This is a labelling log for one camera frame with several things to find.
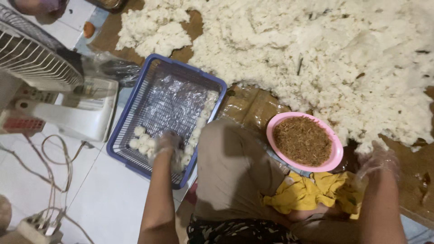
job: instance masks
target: person's knee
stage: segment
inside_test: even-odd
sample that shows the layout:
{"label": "person's knee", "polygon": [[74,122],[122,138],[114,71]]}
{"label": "person's knee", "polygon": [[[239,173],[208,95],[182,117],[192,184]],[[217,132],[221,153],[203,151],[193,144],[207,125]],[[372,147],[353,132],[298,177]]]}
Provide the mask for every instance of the person's knee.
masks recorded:
{"label": "person's knee", "polygon": [[227,137],[233,138],[236,135],[235,128],[239,125],[230,120],[214,120],[208,123],[201,131],[199,143],[201,145],[213,146],[221,141],[225,141]]}
{"label": "person's knee", "polygon": [[201,137],[210,138],[210,137],[215,137],[216,135],[221,135],[223,131],[227,129],[228,126],[230,126],[231,124],[233,124],[231,121],[223,120],[223,119],[211,121],[202,129],[199,138]]}

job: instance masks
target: yellow cloth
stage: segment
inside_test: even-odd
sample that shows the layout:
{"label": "yellow cloth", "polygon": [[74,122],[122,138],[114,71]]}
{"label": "yellow cloth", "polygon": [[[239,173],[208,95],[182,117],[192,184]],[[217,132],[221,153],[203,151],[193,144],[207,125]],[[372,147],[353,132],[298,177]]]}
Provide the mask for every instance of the yellow cloth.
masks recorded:
{"label": "yellow cloth", "polygon": [[327,172],[311,173],[310,178],[291,172],[276,191],[276,195],[264,196],[263,205],[270,205],[282,214],[294,210],[313,210],[318,203],[332,207],[335,202],[349,214],[358,214],[363,192],[351,186],[354,174],[344,172],[330,174]]}

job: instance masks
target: plastic glove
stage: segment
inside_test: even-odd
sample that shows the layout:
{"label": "plastic glove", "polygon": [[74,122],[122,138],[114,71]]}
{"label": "plastic glove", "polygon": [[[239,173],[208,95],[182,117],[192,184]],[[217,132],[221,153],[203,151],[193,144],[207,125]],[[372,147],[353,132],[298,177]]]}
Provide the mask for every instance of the plastic glove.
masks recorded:
{"label": "plastic glove", "polygon": [[173,151],[171,158],[171,172],[181,173],[184,169],[181,166],[183,151],[179,148],[181,137],[174,131],[162,131],[156,137],[154,154],[149,158],[149,165],[154,165],[154,160],[159,153]]}
{"label": "plastic glove", "polygon": [[358,180],[377,170],[391,171],[395,179],[399,178],[399,161],[393,150],[384,150],[376,141],[372,142],[374,150],[368,155],[359,155],[360,170],[357,172]]}

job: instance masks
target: wire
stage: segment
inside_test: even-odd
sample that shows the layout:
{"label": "wire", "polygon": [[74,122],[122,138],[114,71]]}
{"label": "wire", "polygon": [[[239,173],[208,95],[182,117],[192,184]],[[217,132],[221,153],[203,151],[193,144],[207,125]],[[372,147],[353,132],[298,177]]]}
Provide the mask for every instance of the wire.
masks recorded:
{"label": "wire", "polygon": [[[44,157],[46,157],[47,160],[50,161],[50,162],[53,163],[53,164],[56,164],[56,165],[66,165],[66,163],[59,163],[59,162],[56,162],[56,161],[50,159],[50,157],[45,153],[45,142],[48,140],[48,138],[50,138],[50,137],[52,137],[52,136],[55,136],[55,137],[59,138],[60,141],[62,142],[63,149],[66,148],[66,144],[65,144],[65,142],[62,140],[62,138],[61,138],[60,136],[58,136],[58,135],[50,135],[50,136],[47,136],[47,137],[42,141],[42,144],[41,144],[42,154],[44,154]],[[77,150],[75,156],[71,159],[71,162],[73,162],[73,161],[77,158],[77,156],[78,156],[79,153],[81,152],[81,149],[83,149],[83,146],[86,145],[86,143],[87,143],[87,142],[85,142],[85,141],[83,141],[83,142],[81,143],[81,145],[80,145],[79,149]]]}
{"label": "wire", "polygon": [[[18,160],[18,162],[20,163],[20,165],[21,165],[24,169],[26,169],[26,170],[27,170],[28,172],[30,172],[31,174],[38,176],[41,180],[47,182],[48,184],[51,184],[51,181],[50,181],[49,179],[45,178],[44,176],[42,176],[42,175],[36,173],[35,171],[31,170],[30,168],[28,168],[28,167],[23,163],[23,161],[18,157],[18,155],[17,155],[14,151],[11,151],[11,150],[9,150],[9,149],[6,149],[5,147],[3,147],[3,146],[1,146],[1,145],[0,145],[0,150],[5,151],[5,152],[7,152],[7,153],[10,153],[12,156],[14,156],[14,157]],[[54,187],[55,187],[58,191],[62,191],[62,189],[61,189],[59,186],[54,185]]]}
{"label": "wire", "polygon": [[56,208],[56,207],[50,207],[50,208],[46,208],[46,209],[42,210],[41,212],[39,212],[39,214],[43,213],[44,211],[49,211],[50,209],[59,211],[59,214],[62,214],[67,220],[69,220],[71,223],[75,224],[83,232],[83,234],[86,236],[86,238],[90,241],[91,244],[95,244],[92,241],[92,238],[90,238],[90,236],[87,234],[87,232],[81,227],[81,225],[79,225],[71,217],[66,215],[66,213],[64,213],[62,209]]}
{"label": "wire", "polygon": [[[39,174],[39,173],[31,170],[29,167],[27,167],[27,165],[24,164],[24,162],[21,160],[21,158],[14,151],[11,151],[11,150],[5,148],[2,144],[0,144],[0,150],[5,151],[5,152],[10,153],[11,155],[13,155],[18,160],[18,162],[20,163],[20,165],[24,169],[26,169],[31,174],[36,175],[37,177],[39,177],[40,179],[42,179],[43,181],[45,181],[45,182],[47,182],[47,183],[49,183],[51,185],[50,198],[49,198],[49,201],[48,201],[48,208],[42,210],[41,212],[39,212],[39,214],[43,215],[44,212],[46,211],[45,221],[50,222],[50,220],[51,220],[51,218],[52,218],[52,216],[54,214],[54,211],[55,210],[59,211],[59,214],[57,215],[57,218],[53,221],[53,223],[56,222],[56,221],[58,221],[60,223],[62,221],[62,218],[65,217],[67,220],[69,220],[71,223],[73,223],[74,225],[76,225],[83,232],[83,234],[86,236],[86,238],[90,241],[91,244],[95,244],[92,241],[92,239],[89,237],[89,235],[86,233],[86,231],[77,222],[75,222],[71,217],[69,217],[68,215],[66,215],[66,200],[67,200],[67,197],[68,197],[69,187],[71,186],[71,181],[72,181],[72,162],[77,158],[77,156],[81,152],[83,146],[87,142],[82,142],[81,143],[79,149],[77,150],[77,152],[74,155],[74,158],[72,160],[69,157],[68,148],[66,146],[65,141],[62,139],[62,137],[60,137],[58,135],[50,135],[50,136],[46,137],[44,139],[44,141],[42,142],[42,144],[41,144],[42,154],[44,155],[44,157],[49,162],[51,162],[53,164],[56,164],[56,165],[66,165],[67,166],[68,179],[66,181],[65,188],[62,189],[58,185],[56,185],[56,183],[54,181],[54,174],[53,174],[53,171],[52,171],[51,167],[48,165],[47,161],[41,155],[41,153],[36,148],[36,146],[33,144],[32,140],[26,134],[24,134],[24,137],[26,138],[27,142],[30,144],[30,146],[32,147],[32,149],[36,152],[36,154],[38,155],[38,157],[41,159],[42,163],[46,167],[47,172],[48,172],[48,178],[46,178],[46,177],[42,176],[41,174]],[[62,143],[62,149],[63,149],[63,153],[64,153],[64,156],[65,156],[65,163],[56,162],[56,161],[52,160],[50,157],[48,157],[48,155],[45,153],[45,150],[44,150],[45,142],[49,138],[51,138],[51,137],[57,137],[60,140],[60,142]],[[57,207],[55,207],[55,203],[56,203],[56,190],[58,190],[60,193],[65,193],[65,207],[64,208],[57,208]]]}

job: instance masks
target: blue plastic basket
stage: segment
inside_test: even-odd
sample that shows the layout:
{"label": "blue plastic basket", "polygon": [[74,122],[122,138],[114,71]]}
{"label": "blue plastic basket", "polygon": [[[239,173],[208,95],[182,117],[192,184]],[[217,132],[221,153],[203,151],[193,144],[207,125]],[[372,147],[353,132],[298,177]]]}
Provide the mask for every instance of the blue plastic basket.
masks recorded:
{"label": "blue plastic basket", "polygon": [[[170,77],[185,85],[184,91],[194,90],[195,103],[189,102],[190,93],[185,93],[183,96],[173,96],[172,90],[169,90],[171,89],[169,85],[161,85],[164,77]],[[152,137],[162,130],[172,129],[181,136],[184,145],[186,145],[195,127],[196,119],[203,109],[207,91],[219,93],[216,105],[208,120],[210,122],[214,120],[226,90],[227,85],[223,80],[198,68],[158,54],[149,55],[107,143],[108,154],[125,163],[127,168],[150,179],[152,167],[148,165],[147,156],[131,149],[128,145],[129,141],[135,138],[134,128],[139,125],[144,126],[147,129],[146,133]],[[168,121],[180,122],[168,124]],[[197,149],[195,149],[185,171],[181,174],[172,174],[173,189],[181,189],[185,185],[196,158]]]}

